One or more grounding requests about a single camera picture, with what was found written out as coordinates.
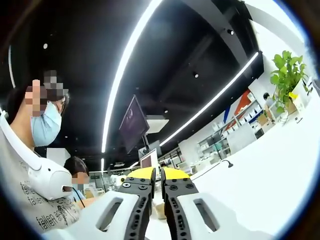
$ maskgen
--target person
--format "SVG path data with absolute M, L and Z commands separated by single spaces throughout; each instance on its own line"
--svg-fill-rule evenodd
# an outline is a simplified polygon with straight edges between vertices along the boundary
M 89 183 L 89 171 L 85 162 L 77 156 L 69 157 L 63 166 L 72 175 L 72 195 L 69 198 L 74 202 L 80 202 L 85 207 L 83 200 L 85 196 L 80 190 L 83 190 L 83 186 Z
M 274 104 L 274 101 L 272 100 L 272 98 L 270 97 L 269 93 L 265 92 L 263 94 L 263 99 L 265 100 L 265 104 L 264 104 L 264 110 L 266 112 L 266 115 L 268 116 L 268 118 L 271 120 L 271 122 L 274 122 L 274 119 L 269 111 L 269 108 Z
M 70 97 L 68 93 L 52 93 L 46 92 L 39 80 L 33 80 L 32 85 L 16 87 L 9 94 L 6 121 L 10 134 L 20 140 L 16 142 L 18 145 L 26 145 L 34 151 L 35 147 L 47 146 L 57 137 Z M 2 125 L 0 153 L 2 177 L 9 186 L 11 200 L 39 233 L 65 228 L 79 219 L 80 208 L 70 198 L 47 200 L 30 187 L 29 166 L 9 143 Z

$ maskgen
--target cable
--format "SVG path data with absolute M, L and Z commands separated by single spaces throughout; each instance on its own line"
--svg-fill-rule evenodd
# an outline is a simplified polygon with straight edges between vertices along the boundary
M 82 201 L 81 197 L 79 196 L 79 193 L 77 192 L 77 190 L 72 187 L 72 189 L 75 191 L 75 193 L 78 195 L 78 198 L 80 199 L 81 203 L 82 203 L 82 206 L 85 208 L 86 206 L 84 205 L 84 202 Z

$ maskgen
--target hair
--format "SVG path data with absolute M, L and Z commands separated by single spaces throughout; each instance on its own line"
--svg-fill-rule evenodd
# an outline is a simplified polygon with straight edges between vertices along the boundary
M 63 167 L 67 169 L 72 176 L 77 173 L 86 173 L 89 176 L 89 170 L 85 162 L 77 156 L 68 158 Z
M 19 108 L 21 106 L 21 103 L 25 99 L 26 91 L 28 86 L 31 86 L 32 83 L 27 82 L 21 87 L 15 87 L 8 95 L 7 97 L 7 102 L 6 102 L 6 112 L 8 113 L 8 118 L 7 122 L 11 124 L 14 119 L 17 116 L 17 113 L 19 111 Z M 66 107 L 68 106 L 70 102 L 70 95 L 67 92 L 64 96 L 59 96 L 57 95 L 57 91 L 54 91 L 52 89 L 47 90 L 47 99 L 41 99 L 40 103 L 41 104 L 46 104 L 47 101 L 58 101 L 65 98 L 64 104 L 63 104 L 63 109 L 61 112 L 61 115 L 65 112 Z
M 269 93 L 266 92 L 265 94 L 263 94 L 263 99 L 264 100 L 267 100 L 268 97 L 270 97 Z

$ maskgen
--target blue stripe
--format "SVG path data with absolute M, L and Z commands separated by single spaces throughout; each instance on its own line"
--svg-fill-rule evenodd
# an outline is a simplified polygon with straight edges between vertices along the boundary
M 227 122 L 227 118 L 228 118 L 228 115 L 229 115 L 229 112 L 230 112 L 230 107 L 231 106 L 228 106 L 226 108 L 226 110 L 224 111 L 224 116 L 223 116 L 223 122 L 226 123 Z

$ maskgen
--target white t-shirt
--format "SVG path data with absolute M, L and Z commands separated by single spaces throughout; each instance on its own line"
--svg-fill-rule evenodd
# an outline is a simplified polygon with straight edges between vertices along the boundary
M 49 201 L 29 187 L 29 167 L 10 145 L 1 128 L 0 167 L 6 188 L 39 233 L 63 229 L 79 219 L 80 208 L 69 197 Z

